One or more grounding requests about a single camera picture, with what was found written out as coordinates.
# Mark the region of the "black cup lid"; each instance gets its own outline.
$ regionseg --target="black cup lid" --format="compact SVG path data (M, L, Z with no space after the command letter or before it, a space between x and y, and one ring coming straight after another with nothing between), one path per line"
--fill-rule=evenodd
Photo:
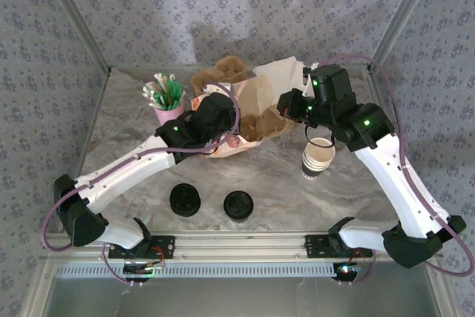
M180 183L170 193L171 210L182 217L191 217L201 206L198 191L192 185Z
M224 200L224 212L232 219L248 218L254 209L251 196L245 191L234 191Z

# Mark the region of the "cable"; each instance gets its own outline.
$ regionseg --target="cable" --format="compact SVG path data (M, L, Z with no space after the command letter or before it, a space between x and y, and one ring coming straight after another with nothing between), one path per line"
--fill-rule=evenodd
M205 155L205 156L209 156L209 155L213 155L215 152L217 151L217 148L215 148L213 151L211 152L202 152L201 154L202 155Z
M376 251L373 250L373 261L372 261L371 266L370 266L370 268L368 269L366 275L363 276L362 278L360 278L359 280L356 280L356 281L351 282L350 284L351 284L351 285L353 285L353 284L359 284L360 282L366 281L368 278L371 277L372 274L374 274L374 271L375 271L375 270L376 270Z
M155 264L163 263L162 267L165 267L165 254L163 253L162 248L160 248L159 246L153 246L150 249L160 253L160 261L155 261L153 263L150 263L150 265L154 266Z
M357 252L357 253L363 258L363 266L361 267L361 268L363 268L364 265L366 264L366 258L364 257L364 254L363 254L363 252L361 251L361 249L359 249L359 248L353 249L353 252L352 252L352 254L351 254L351 258L349 259L349 261L347 261L347 265L348 265L349 263L351 263L351 262L353 261L353 259L355 258L355 252Z
M228 91L228 89L226 87L220 85L219 83L207 82L207 83L205 83L205 85L216 85L217 87L221 88L224 91L224 93L226 93L229 96L229 98L232 100L232 103L235 107L235 111L236 111L235 123L232 126L231 131L227 135L225 135L225 137L221 141L219 141L218 143L215 143L213 145L203 147L203 148L150 148L149 150L139 152L137 155L135 155L133 157L129 157L127 160L124 160L121 163L118 163L113 168L107 170L103 174L101 174L101 175L97 176L96 178L94 178L93 180L91 180L90 184L94 185L94 184L98 183L99 181L105 179L107 176L113 174L117 170L120 170L122 167L127 166L129 163L131 163L135 160L138 160L141 157L150 155L150 154L155 154L157 152L163 152L163 151L166 151L166 152L184 152L184 153L188 153L188 154L199 154L199 153L207 152L207 151L212 150L214 148L218 148L219 146L223 145L226 141L228 141L231 138L231 136L234 135L235 133L237 133L238 130L239 130L240 109L239 109L238 100L235 98L235 96L233 95L233 93L231 91ZM42 243L43 243L43 245L45 246L46 249L49 249L53 252L62 252L66 249L71 248L72 243L69 243L65 246L60 246L60 247L51 246L48 243L48 237L47 237L48 223L50 222L51 218L53 217L54 212L56 212L56 210L66 200L68 200L71 196L75 195L78 192L81 192L83 189L86 189L86 188L88 188L87 185L82 185L80 187L77 187L77 188L73 189L72 191L68 192L66 195L61 197L59 200L57 200L53 204L53 207L50 209L50 211L46 215L45 221L43 222L43 226L42 226Z
M398 136L399 136L399 159L401 160L401 167L402 167L402 173L407 181L407 184L409 187L413 190L414 194L416 195L417 199L419 202L424 206L424 208L429 212L429 214L432 217L435 217L436 222L440 224L451 236L452 238L460 245L460 247L463 249L465 254L467 254L468 258L468 263L469 267L467 270L464 272L452 272L446 269L443 269L441 267L438 267L436 265L433 265L426 261L425 263L431 267L434 270L437 270L439 272L443 272L452 276L457 276L457 277L465 277L471 275L475 271L475 258L470 249L468 248L467 244L454 232L454 230L441 219L438 215L437 212L433 210L433 208L430 206L430 204L425 200L424 196L422 193L419 191L417 188L416 184L413 181L413 178L410 176L410 172L407 170L406 166L406 140L404 137L404 132L402 130L402 121L401 121L401 115L399 113L399 107L396 102L396 95L394 94L393 86L391 85L391 81L389 80L389 76L384 72L384 70L381 68L381 66L371 57L365 56L365 55L359 55L359 54L344 54L340 55L337 57L333 57L332 59L329 59L327 61L323 61L319 66L325 66L325 65L331 65L335 62L341 61L342 59L364 59L366 61L371 62L372 64L375 65L376 68L381 72L382 76L384 77L384 81L386 82L389 95L391 97L391 102L393 104L393 110L394 110L394 115L396 116L396 123L397 123L397 131L398 131Z
M315 144L315 143L313 143L312 141L310 141L309 135L308 135L308 133L307 133L308 128L309 128L309 126L308 126L308 125L305 125L305 137L306 137L307 141L309 142L309 144L311 144L311 145L313 145L313 146L316 146L317 148L332 148L333 146L335 146L335 136L333 135L333 133L332 133L332 136L331 136L332 145L330 145L330 146L323 146L323 145Z
M111 265L109 264L108 260L107 260L107 257L105 256L105 248L107 246L107 243L104 243L102 245L102 259L106 265L106 267L108 268L108 270L111 272L112 276L114 276L118 281L122 282L123 284L126 284L126 285L132 285L133 282L132 281L127 281L125 280L124 278L121 278L120 276L118 276L116 274L116 272L114 271L114 269L112 269Z

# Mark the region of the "patterned wallpaper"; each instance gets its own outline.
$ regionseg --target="patterned wallpaper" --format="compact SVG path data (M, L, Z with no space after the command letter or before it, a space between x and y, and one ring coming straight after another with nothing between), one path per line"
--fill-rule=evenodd
M412 164L429 191L468 222L475 252L475 0L421 0L384 67L397 87ZM448 266L467 268L451 242ZM454 280L475 316L475 276Z
M401 0L75 0L118 68L372 54Z
M17 316L53 180L76 168L102 77L57 0L0 6L0 316Z

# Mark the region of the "cardboard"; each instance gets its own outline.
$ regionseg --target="cardboard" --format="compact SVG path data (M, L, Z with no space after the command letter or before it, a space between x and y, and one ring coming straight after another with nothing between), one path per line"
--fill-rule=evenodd
M196 73L191 78L196 97L204 94L203 87L206 82L228 82L238 83L247 79L247 69L244 61L237 56L226 56L214 65L214 68L207 68Z
M240 135L233 135L227 143L206 157L228 157L249 150L259 146L265 139L291 131L294 126L294 122L281 117L272 104L273 94L267 75L237 82L233 85L233 91L240 107ZM197 110L207 96L202 94L194 98L191 108Z

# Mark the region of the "stacked paper cups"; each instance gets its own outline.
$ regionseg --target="stacked paper cups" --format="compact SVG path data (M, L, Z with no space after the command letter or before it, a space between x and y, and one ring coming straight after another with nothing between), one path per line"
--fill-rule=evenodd
M315 137L310 141L319 146L332 145L331 141L323 137ZM302 172L304 177L314 180L330 165L334 157L335 146L323 148L308 143L302 155Z

